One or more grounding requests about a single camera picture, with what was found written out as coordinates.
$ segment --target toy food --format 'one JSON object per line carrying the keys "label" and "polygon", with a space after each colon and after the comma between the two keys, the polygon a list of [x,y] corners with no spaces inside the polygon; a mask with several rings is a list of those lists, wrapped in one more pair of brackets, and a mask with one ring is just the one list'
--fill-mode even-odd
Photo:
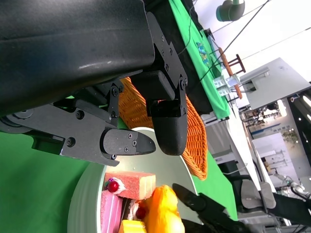
{"label": "toy food", "polygon": [[143,200],[154,191],[156,175],[131,171],[106,172],[104,187],[120,197]]}

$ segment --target green table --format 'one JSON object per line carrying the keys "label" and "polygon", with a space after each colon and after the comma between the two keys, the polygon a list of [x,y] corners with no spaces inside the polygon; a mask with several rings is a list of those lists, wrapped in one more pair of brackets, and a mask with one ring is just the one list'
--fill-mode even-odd
{"label": "green table", "polygon": [[212,48],[204,32],[198,31],[181,0],[169,0],[169,3],[198,77],[202,79],[202,87],[214,113],[218,119],[226,118],[230,114],[229,104],[225,97],[219,95],[213,81],[214,78],[220,76],[221,68],[220,66],[214,66],[210,69],[217,58],[212,53]]}
{"label": "green table", "polygon": [[[0,133],[1,232],[66,233],[70,200],[89,162],[33,150],[32,142],[22,134]],[[208,162],[208,179],[194,179],[195,186],[235,219],[232,187],[210,155]]]}

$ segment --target black chair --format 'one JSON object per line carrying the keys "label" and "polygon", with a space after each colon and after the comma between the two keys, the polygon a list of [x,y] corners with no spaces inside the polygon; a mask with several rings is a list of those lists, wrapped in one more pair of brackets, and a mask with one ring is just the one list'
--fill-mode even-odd
{"label": "black chair", "polygon": [[[230,173],[232,171],[238,170],[236,163],[234,161],[220,164],[222,172]],[[305,202],[300,199],[286,197],[277,193],[273,193],[274,199],[276,201],[275,208],[264,208],[264,203],[261,207],[256,207],[252,209],[245,208],[242,203],[242,183],[243,180],[251,180],[248,175],[240,175],[235,172],[230,175],[226,175],[228,180],[232,184],[237,211],[240,213],[252,213],[256,211],[263,211],[269,215],[276,217],[281,217],[288,219],[297,224],[311,227],[311,214],[309,212],[310,202]]]}

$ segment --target orange wicker basket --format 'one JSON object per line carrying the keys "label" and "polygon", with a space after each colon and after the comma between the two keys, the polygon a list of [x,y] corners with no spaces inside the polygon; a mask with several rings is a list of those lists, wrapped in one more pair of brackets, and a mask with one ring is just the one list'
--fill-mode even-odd
{"label": "orange wicker basket", "polygon": [[[151,117],[147,116],[146,101],[132,85],[130,78],[121,80],[124,92],[119,98],[119,112],[129,128],[153,128]],[[187,98],[188,135],[187,145],[182,154],[192,175],[200,180],[207,178],[207,137],[203,122]]]}

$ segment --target round tray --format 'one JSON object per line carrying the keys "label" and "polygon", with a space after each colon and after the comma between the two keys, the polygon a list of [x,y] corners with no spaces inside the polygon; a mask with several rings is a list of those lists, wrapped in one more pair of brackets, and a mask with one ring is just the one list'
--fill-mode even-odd
{"label": "round tray", "polygon": [[[68,233],[101,233],[100,207],[105,171],[141,171],[156,175],[156,186],[178,183],[196,193],[190,172],[181,156],[164,154],[156,141],[153,129],[133,129],[154,140],[156,151],[147,155],[118,156],[116,167],[90,164],[81,176],[73,193],[69,216]],[[200,223],[197,213],[178,202],[178,211],[184,219]]]}

